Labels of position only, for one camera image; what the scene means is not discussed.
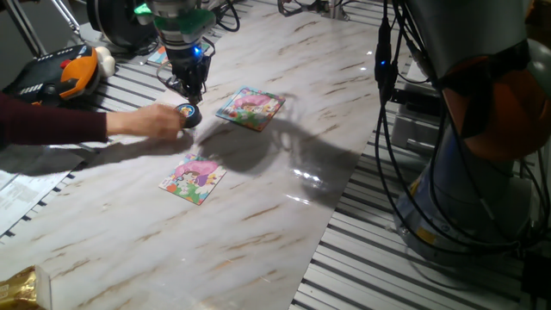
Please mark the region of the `person's bare hand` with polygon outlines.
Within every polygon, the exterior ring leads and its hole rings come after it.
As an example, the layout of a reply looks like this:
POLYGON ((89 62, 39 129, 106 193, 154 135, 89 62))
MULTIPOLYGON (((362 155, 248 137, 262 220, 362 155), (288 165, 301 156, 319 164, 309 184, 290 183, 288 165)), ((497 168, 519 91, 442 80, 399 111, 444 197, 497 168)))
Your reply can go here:
POLYGON ((132 135, 175 140, 186 119, 171 106, 155 103, 133 112, 110 112, 106 115, 107 136, 132 135))

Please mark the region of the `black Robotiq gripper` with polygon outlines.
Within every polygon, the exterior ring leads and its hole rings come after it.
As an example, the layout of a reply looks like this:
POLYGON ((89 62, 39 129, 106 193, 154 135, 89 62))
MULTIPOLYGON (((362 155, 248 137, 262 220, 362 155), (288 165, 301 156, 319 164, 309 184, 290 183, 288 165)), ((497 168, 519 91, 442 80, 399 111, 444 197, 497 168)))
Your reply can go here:
POLYGON ((202 101, 203 88, 207 81, 212 57, 206 55, 198 45, 166 46, 167 57, 171 65, 172 76, 167 87, 180 96, 190 99, 193 105, 202 101))

